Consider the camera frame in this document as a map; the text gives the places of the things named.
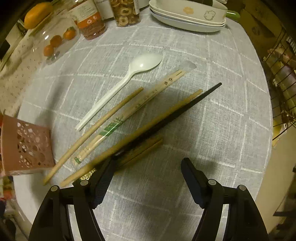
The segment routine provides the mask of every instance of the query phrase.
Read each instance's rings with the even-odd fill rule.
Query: green handle
[[[236,11],[227,10],[226,17],[238,22],[240,19],[240,14]]]

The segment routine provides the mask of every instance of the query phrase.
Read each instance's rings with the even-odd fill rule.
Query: stacked dishes
[[[212,6],[188,0],[150,0],[149,6],[151,14],[167,25],[204,33],[224,28],[228,10],[216,0]]]

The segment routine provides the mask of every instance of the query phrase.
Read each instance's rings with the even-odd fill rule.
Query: table
[[[201,34],[166,26],[142,12],[141,23],[117,28],[108,22],[101,37],[75,46],[55,64],[39,69],[25,93],[18,117],[48,126],[58,160],[86,128],[125,96],[153,85],[182,60],[197,68],[159,94],[100,145],[86,161],[163,113],[199,88],[222,86],[163,128],[164,145],[113,177],[103,203],[94,210],[106,240],[191,240],[201,218],[180,170],[184,157],[221,185],[244,184],[253,198],[271,153],[271,102],[265,75],[243,28],[227,19],[225,29]],[[130,60],[143,52],[163,54],[153,70],[135,75],[92,120],[74,127],[94,103],[126,73]],[[15,176],[17,201],[33,222],[49,187],[76,167],[68,161],[43,187],[43,174]],[[70,206],[73,234],[80,240]],[[217,240],[222,240],[227,207]]]

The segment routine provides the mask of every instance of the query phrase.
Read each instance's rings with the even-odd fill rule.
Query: cartoon drawing on dish
[[[183,12],[185,12],[186,14],[193,14],[194,13],[193,8],[191,8],[191,7],[185,7],[183,9]]]
[[[216,15],[215,11],[211,10],[211,11],[206,11],[204,14],[204,17],[206,20],[213,20],[215,15]]]

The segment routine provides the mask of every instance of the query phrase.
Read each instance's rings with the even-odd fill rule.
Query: floor
[[[267,232],[270,232],[281,217],[273,217],[288,188],[294,179],[293,167],[296,165],[296,128],[291,127],[272,148],[256,204],[263,218]]]

